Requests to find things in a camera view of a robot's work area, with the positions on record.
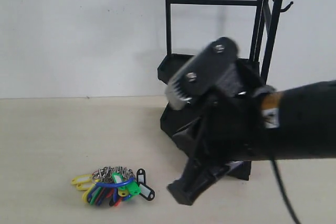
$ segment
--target screw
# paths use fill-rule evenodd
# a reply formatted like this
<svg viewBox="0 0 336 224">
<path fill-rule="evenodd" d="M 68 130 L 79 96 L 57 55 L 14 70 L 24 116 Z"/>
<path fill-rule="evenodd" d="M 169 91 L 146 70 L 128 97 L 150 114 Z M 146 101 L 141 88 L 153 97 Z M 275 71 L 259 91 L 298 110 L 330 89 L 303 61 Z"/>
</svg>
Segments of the screw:
<svg viewBox="0 0 336 224">
<path fill-rule="evenodd" d="M 216 45 L 216 46 L 214 46 L 214 50 L 215 50 L 215 52 L 216 53 L 218 53 L 218 54 L 220 54 L 221 52 L 223 52 L 224 51 L 224 49 L 225 49 L 225 47 L 223 46 L 223 45 Z"/>
<path fill-rule="evenodd" d="M 197 75 L 196 75 L 196 73 L 194 73 L 194 72 L 187 73 L 185 76 L 188 78 L 188 81 L 189 81 L 189 82 L 194 82 L 194 81 L 196 81 L 196 77 L 197 77 Z"/>
</svg>

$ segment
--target white wall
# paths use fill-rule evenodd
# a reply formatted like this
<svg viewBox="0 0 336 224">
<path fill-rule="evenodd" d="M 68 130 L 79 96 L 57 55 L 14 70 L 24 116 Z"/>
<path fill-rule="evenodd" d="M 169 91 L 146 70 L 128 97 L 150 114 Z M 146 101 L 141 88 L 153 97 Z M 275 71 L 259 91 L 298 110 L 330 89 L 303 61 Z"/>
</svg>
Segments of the white wall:
<svg viewBox="0 0 336 224">
<path fill-rule="evenodd" d="M 280 17 L 269 83 L 336 79 L 335 0 L 294 1 Z M 164 0 L 1 0 L 0 98 L 162 94 Z M 253 7 L 173 6 L 175 52 L 220 36 L 248 57 Z"/>
</svg>

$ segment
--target table surface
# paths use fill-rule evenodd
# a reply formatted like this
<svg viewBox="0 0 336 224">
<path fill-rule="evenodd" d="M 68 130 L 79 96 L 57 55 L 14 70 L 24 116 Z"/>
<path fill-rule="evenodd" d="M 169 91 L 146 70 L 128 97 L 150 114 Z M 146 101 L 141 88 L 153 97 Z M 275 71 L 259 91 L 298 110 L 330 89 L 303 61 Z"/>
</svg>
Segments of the table surface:
<svg viewBox="0 0 336 224">
<path fill-rule="evenodd" d="M 0 223 L 292 223 L 269 162 L 250 181 L 223 178 L 191 207 L 166 190 L 186 156 L 160 130 L 163 97 L 0 100 Z M 336 223 L 335 161 L 279 162 L 302 223 Z M 73 177 L 98 167 L 146 170 L 153 201 L 84 204 Z"/>
</svg>

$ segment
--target metal frame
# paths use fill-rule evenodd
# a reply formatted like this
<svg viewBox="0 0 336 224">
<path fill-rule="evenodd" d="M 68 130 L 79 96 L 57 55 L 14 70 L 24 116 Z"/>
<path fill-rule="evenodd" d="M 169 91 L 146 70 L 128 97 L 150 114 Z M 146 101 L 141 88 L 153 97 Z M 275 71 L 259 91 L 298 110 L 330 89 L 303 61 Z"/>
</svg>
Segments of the metal frame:
<svg viewBox="0 0 336 224">
<path fill-rule="evenodd" d="M 265 47 L 264 60 L 261 67 L 260 76 L 266 81 L 271 62 L 276 32 L 279 23 L 280 13 L 287 11 L 293 4 L 281 9 L 282 0 L 273 0 L 273 9 L 270 11 L 268 0 L 165 0 L 166 4 L 166 46 L 167 57 L 172 56 L 172 29 L 171 29 L 171 5 L 231 5 L 231 6 L 256 6 L 256 16 L 254 21 L 253 35 L 249 61 L 258 62 L 261 50 L 261 41 L 264 28 L 267 31 L 267 41 Z"/>
</svg>

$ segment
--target bunch of keys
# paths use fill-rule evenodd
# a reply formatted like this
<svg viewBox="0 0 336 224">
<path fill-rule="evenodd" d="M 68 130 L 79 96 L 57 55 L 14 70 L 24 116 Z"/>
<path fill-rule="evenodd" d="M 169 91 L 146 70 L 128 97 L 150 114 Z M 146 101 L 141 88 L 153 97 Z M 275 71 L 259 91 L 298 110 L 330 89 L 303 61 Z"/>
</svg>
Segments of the bunch of keys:
<svg viewBox="0 0 336 224">
<path fill-rule="evenodd" d="M 105 199 L 111 198 L 110 206 L 118 206 L 140 195 L 148 201 L 155 198 L 155 191 L 146 184 L 146 172 L 140 168 L 137 175 L 126 167 L 104 167 L 92 174 L 75 177 L 71 181 L 79 191 L 85 191 L 82 200 L 90 205 L 100 206 Z"/>
</svg>

